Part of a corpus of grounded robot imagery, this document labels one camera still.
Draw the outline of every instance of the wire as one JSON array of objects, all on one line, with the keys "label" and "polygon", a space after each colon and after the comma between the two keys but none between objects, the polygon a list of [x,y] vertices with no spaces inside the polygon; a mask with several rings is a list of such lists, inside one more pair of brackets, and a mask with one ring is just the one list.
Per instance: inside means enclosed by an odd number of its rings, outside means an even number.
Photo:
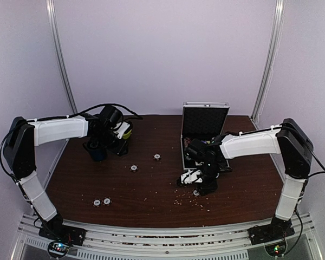
[{"label": "wire", "polygon": [[37,229],[41,229],[41,227],[39,226],[36,226],[36,222],[39,220],[39,218],[37,217],[35,220],[34,220],[34,227],[37,228]]},{"label": "wire", "polygon": [[96,106],[93,106],[93,107],[89,107],[83,111],[80,111],[76,114],[73,114],[70,116],[70,118],[74,118],[75,116],[78,116],[78,115],[81,115],[81,114],[84,114],[90,110],[93,110],[93,109],[96,109],[96,108],[99,108],[99,107],[104,107],[104,106],[115,106],[115,107],[121,107],[121,108],[124,108],[126,111],[130,112],[131,114],[133,114],[134,116],[136,116],[135,118],[138,119],[138,120],[142,120],[143,117],[141,117],[140,115],[138,115],[136,112],[130,110],[129,108],[127,108],[126,106],[123,106],[121,104],[117,104],[117,103],[103,103],[103,104],[98,104]]},{"label": "wire", "polygon": [[293,244],[293,246],[288,250],[288,252],[285,252],[282,256],[286,256],[288,253],[290,253],[290,252],[292,251],[292,249],[294,249],[294,247],[297,245],[298,241],[300,240],[300,238],[301,238],[301,236],[302,236],[302,232],[303,232],[303,223],[302,223],[302,219],[301,219],[301,217],[300,217],[300,214],[299,214],[299,212],[298,212],[298,210],[297,210],[297,205],[296,205],[296,207],[295,207],[295,212],[296,212],[296,215],[297,215],[297,217],[298,217],[298,219],[299,219],[299,221],[300,221],[300,223],[301,223],[300,234],[299,234],[297,240],[295,241],[295,243]]}]

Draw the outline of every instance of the white object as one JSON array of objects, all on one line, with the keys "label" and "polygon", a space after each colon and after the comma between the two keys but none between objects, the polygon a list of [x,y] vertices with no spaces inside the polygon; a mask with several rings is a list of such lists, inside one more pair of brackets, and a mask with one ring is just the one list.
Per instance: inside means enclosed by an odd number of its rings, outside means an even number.
[{"label": "white object", "polygon": [[117,126],[115,128],[117,128],[117,127],[119,127],[119,129],[117,131],[115,131],[114,133],[117,135],[118,139],[122,139],[125,132],[129,129],[130,124],[128,124],[127,122],[117,123]]},{"label": "white object", "polygon": [[130,167],[130,170],[132,170],[132,171],[136,171],[137,169],[138,169],[137,165],[132,165]]},{"label": "white object", "polygon": [[99,199],[96,199],[96,200],[93,201],[93,205],[96,206],[96,207],[100,206],[100,204],[101,204],[101,201]]},{"label": "white object", "polygon": [[287,175],[276,210],[277,218],[282,220],[291,218],[298,200],[302,198],[300,196],[305,181],[305,179],[294,179]]},{"label": "white object", "polygon": [[88,134],[88,121],[82,116],[67,119],[55,119],[41,122],[30,122],[34,129],[35,146],[64,140],[68,138],[86,137]]},{"label": "white object", "polygon": [[155,155],[154,155],[154,159],[155,159],[155,160],[160,160],[160,159],[161,159],[161,155],[158,154],[158,153],[155,154]]},{"label": "white object", "polygon": [[201,174],[200,170],[188,170],[188,172],[180,176],[182,184],[191,184],[191,183],[202,183],[202,179],[199,177]]},{"label": "white object", "polygon": [[111,199],[110,198],[106,198],[106,199],[103,200],[103,203],[105,205],[109,205],[111,203]]},{"label": "white object", "polygon": [[222,140],[220,149],[225,159],[254,154],[280,154],[281,149],[276,137],[279,131],[280,129],[268,130],[252,134],[241,134],[240,136],[229,134]]},{"label": "white object", "polygon": [[31,175],[22,178],[19,183],[41,218],[45,221],[50,221],[57,212],[43,189],[36,171],[33,171]]}]

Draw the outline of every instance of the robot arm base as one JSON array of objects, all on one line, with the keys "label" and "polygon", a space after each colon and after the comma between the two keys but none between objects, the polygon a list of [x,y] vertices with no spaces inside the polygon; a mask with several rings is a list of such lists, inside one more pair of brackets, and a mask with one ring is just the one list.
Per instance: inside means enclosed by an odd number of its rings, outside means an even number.
[{"label": "robot arm base", "polygon": [[291,220],[281,220],[273,217],[268,225],[254,226],[248,229],[252,245],[268,243],[284,239],[295,234]]},{"label": "robot arm base", "polygon": [[83,241],[86,237],[85,229],[81,229],[73,226],[65,226],[62,224],[63,218],[60,214],[57,214],[53,219],[47,222],[46,226],[42,225],[39,236],[45,237],[51,240],[58,240],[51,231],[62,239],[61,242],[72,245],[83,245]]}]

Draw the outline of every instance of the black cable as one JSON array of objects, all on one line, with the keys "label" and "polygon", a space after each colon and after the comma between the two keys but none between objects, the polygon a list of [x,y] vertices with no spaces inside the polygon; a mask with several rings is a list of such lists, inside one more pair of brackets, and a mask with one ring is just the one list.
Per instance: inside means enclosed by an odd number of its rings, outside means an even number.
[{"label": "black cable", "polygon": [[302,219],[301,219],[301,217],[300,217],[300,214],[299,214],[299,212],[298,212],[298,210],[297,210],[297,205],[296,205],[296,208],[295,208],[295,212],[296,212],[296,215],[297,215],[297,217],[298,217],[298,219],[299,219],[299,221],[300,221],[300,223],[301,223],[300,234],[299,234],[297,240],[295,241],[295,243],[293,244],[293,246],[288,250],[288,252],[285,252],[285,253],[283,254],[283,256],[286,256],[288,253],[290,253],[290,252],[292,251],[292,249],[294,249],[294,247],[297,245],[298,241],[300,240],[300,238],[301,238],[301,236],[302,236],[302,232],[303,232],[303,223],[302,223]]},{"label": "black cable", "polygon": [[38,217],[34,220],[34,227],[37,228],[37,229],[41,229],[41,227],[36,226],[36,222],[37,222],[38,220],[39,220]]},{"label": "black cable", "polygon": [[131,117],[131,118],[125,118],[124,119],[124,121],[126,122],[126,121],[129,121],[129,120],[142,120],[143,118],[141,117],[141,118],[133,118],[133,117]]},{"label": "black cable", "polygon": [[322,174],[322,173],[325,174],[325,171],[312,173],[311,175],[308,176],[308,178],[313,177],[313,176],[318,175],[318,174]]},{"label": "black cable", "polygon": [[121,107],[121,108],[124,108],[126,111],[130,112],[131,114],[133,114],[134,116],[136,116],[136,119],[138,120],[142,120],[143,117],[141,117],[140,115],[138,115],[136,112],[130,110],[129,108],[127,108],[126,106],[123,106],[121,104],[117,104],[117,103],[103,103],[103,104],[98,104],[96,106],[93,106],[93,107],[89,107],[83,111],[80,111],[76,114],[73,114],[73,115],[70,115],[70,118],[74,118],[75,116],[78,116],[78,115],[81,115],[81,114],[84,114],[90,110],[93,110],[93,109],[96,109],[96,108],[99,108],[99,107],[104,107],[104,106],[115,106],[115,107]]}]

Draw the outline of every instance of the metal track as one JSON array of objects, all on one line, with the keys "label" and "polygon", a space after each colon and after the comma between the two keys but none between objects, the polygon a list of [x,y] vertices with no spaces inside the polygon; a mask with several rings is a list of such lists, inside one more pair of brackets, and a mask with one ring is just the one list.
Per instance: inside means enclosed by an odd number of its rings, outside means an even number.
[{"label": "metal track", "polygon": [[61,79],[63,81],[67,99],[71,106],[72,112],[77,113],[75,99],[72,94],[69,77],[66,72],[63,53],[61,51],[60,37],[59,37],[58,26],[56,23],[56,16],[55,16],[55,10],[54,10],[54,0],[46,0],[46,5],[47,5],[49,23],[50,23],[50,27],[51,27],[53,39],[54,39],[55,51],[56,51],[56,55],[58,58],[58,65],[59,65]]},{"label": "metal track", "polygon": [[272,26],[269,52],[267,54],[266,65],[262,76],[258,97],[256,99],[254,109],[253,109],[253,114],[251,116],[252,120],[255,123],[258,123],[259,121],[259,114],[261,112],[262,106],[264,105],[265,95],[269,87],[269,82],[272,74],[273,61],[277,54],[278,44],[279,44],[281,30],[282,30],[284,6],[285,6],[285,0],[277,0],[276,12],[275,12],[275,17]]},{"label": "metal track", "polygon": [[[26,243],[37,247],[40,245],[40,248],[43,249],[49,241],[38,236],[38,229],[33,226],[35,218],[24,215],[19,225],[19,231],[25,235],[23,240]],[[304,232],[314,229],[309,214],[304,214],[302,221]],[[241,255],[247,249],[263,246],[251,245],[247,229],[268,223],[270,223],[270,219],[213,227],[138,229],[65,221],[66,225],[87,230],[83,246],[75,246],[73,255],[78,257],[77,259],[98,258],[99,260],[109,256],[114,256],[117,259],[205,259],[205,257],[211,259],[212,256],[226,257],[229,255],[231,258],[236,254]],[[296,216],[292,217],[292,223],[295,236],[298,236],[301,226]],[[86,254],[92,254],[94,258],[85,258]]]}]

